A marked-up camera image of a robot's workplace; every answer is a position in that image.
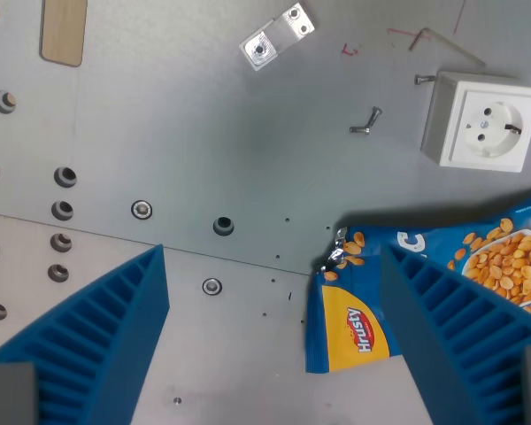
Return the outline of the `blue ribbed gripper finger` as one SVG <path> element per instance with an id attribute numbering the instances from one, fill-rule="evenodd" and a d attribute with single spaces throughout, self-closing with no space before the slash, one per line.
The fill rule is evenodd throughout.
<path id="1" fill-rule="evenodd" d="M 393 244 L 381 307 L 434 424 L 523 424 L 531 313 Z"/>
<path id="2" fill-rule="evenodd" d="M 99 277 L 0 346 L 35 367 L 41 424 L 128 424 L 169 311 L 158 245 Z"/>

